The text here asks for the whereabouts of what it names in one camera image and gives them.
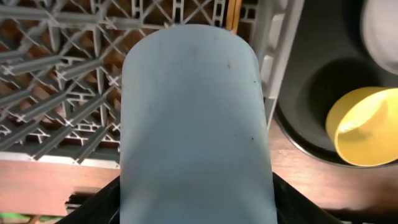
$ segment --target dish rack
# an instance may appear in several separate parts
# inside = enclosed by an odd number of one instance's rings
[[[244,0],[268,124],[303,0]],[[184,24],[225,27],[227,0],[4,0],[0,159],[119,168],[121,71],[129,49]]]

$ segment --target black object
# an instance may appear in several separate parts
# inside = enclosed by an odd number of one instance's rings
[[[278,224],[338,224],[329,215],[274,174],[275,205]],[[116,224],[119,223],[120,182],[114,179],[58,224]]]
[[[346,167],[355,166],[339,157],[325,131],[329,110],[357,88],[398,87],[398,75],[379,67],[361,41],[363,3],[305,1],[275,109],[279,126],[296,147]]]

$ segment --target light blue cylinder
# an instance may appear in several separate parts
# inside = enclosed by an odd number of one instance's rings
[[[160,30],[123,64],[122,224],[277,223],[257,58],[228,31]]]

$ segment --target yellow cup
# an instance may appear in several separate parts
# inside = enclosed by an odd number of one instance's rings
[[[364,87],[341,97],[326,118],[337,153],[356,166],[398,159],[398,88]]]

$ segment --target round black plate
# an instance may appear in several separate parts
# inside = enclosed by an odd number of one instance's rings
[[[330,108],[357,88],[398,87],[398,76],[380,68],[363,47],[362,6],[362,0],[305,1],[275,110],[296,147],[350,167],[325,131]]]

